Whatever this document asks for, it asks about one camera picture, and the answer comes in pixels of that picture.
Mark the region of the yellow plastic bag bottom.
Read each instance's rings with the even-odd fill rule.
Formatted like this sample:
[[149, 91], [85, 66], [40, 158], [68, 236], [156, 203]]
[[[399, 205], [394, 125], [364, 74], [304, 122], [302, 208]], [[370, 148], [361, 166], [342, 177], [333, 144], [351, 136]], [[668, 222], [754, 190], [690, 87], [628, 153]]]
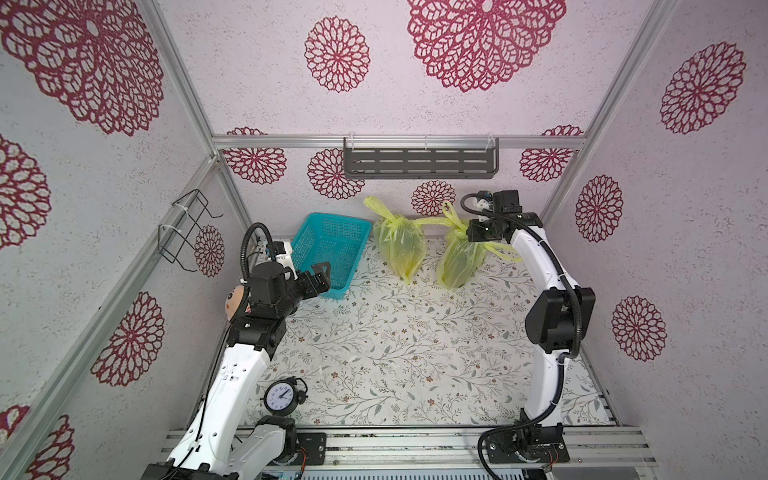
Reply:
[[437, 283], [445, 289], [457, 289], [465, 285], [481, 267], [486, 255], [492, 253], [503, 261], [521, 263], [522, 258], [510, 245], [500, 242], [470, 242], [467, 230], [469, 223], [462, 220], [449, 201], [441, 204], [449, 227], [445, 235], [446, 249], [437, 264]]

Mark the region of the yellow plastic bag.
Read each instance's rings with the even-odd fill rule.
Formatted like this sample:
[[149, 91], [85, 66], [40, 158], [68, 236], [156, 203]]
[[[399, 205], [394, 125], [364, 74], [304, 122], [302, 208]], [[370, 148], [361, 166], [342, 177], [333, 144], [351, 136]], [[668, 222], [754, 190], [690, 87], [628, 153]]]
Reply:
[[469, 223], [462, 220], [449, 201], [441, 204], [449, 227], [445, 235], [446, 249], [437, 264], [437, 283], [445, 289], [457, 289], [465, 285], [481, 267], [486, 255], [492, 253], [503, 261], [521, 263], [522, 258], [510, 245], [500, 242], [470, 242], [467, 230]]
[[393, 214], [374, 196], [368, 196], [364, 205], [379, 216], [373, 225], [373, 239], [392, 271], [404, 282], [410, 283], [427, 255], [426, 225], [450, 226], [446, 218], [409, 219]]

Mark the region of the yellow plastic bag top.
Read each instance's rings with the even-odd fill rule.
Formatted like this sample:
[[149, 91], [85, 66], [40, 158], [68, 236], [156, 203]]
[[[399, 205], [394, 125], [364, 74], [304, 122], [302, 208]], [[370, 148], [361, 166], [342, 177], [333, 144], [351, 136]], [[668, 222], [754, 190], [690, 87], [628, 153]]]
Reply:
[[393, 214], [374, 196], [368, 196], [364, 205], [379, 216], [373, 225], [373, 239], [392, 271], [404, 282], [410, 283], [427, 255], [426, 225], [450, 226], [446, 218], [409, 219]]

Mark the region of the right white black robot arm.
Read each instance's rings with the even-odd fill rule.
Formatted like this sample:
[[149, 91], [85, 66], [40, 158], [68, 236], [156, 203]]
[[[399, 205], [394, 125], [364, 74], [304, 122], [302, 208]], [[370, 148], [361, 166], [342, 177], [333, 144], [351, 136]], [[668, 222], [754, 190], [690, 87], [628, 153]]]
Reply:
[[562, 419], [568, 366], [580, 355], [596, 295], [567, 272], [538, 215], [522, 210], [518, 191], [469, 193], [460, 206], [474, 216], [467, 227], [468, 240], [511, 247], [539, 292], [525, 317], [525, 333], [533, 345], [533, 374], [522, 423], [554, 426]]

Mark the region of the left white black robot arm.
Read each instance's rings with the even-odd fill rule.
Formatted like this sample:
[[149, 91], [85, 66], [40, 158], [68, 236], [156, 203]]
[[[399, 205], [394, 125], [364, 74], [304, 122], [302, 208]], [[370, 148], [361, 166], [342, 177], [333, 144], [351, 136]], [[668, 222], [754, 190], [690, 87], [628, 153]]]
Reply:
[[250, 391], [261, 379], [282, 341], [288, 316], [301, 301], [329, 291], [331, 266], [296, 271], [286, 256], [253, 266], [230, 294], [230, 326], [221, 362], [182, 439], [161, 463], [150, 464], [145, 479], [258, 479], [272, 462], [286, 464], [298, 450], [293, 420], [263, 417], [252, 433], [234, 445]]

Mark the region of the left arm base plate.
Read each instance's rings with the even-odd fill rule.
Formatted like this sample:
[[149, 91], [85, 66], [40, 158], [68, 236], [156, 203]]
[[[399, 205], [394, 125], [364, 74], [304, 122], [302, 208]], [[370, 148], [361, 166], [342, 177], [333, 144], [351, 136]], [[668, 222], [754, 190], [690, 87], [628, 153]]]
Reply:
[[278, 443], [279, 455], [269, 466], [321, 466], [325, 463], [327, 439], [325, 432], [288, 433], [285, 439]]

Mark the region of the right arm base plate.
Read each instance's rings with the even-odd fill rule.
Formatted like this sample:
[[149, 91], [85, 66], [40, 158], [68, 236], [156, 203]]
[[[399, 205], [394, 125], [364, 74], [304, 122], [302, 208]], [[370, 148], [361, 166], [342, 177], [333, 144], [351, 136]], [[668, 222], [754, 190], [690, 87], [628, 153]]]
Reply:
[[570, 455], [563, 433], [564, 427], [559, 423], [493, 434], [486, 441], [488, 459], [491, 464], [567, 463]]

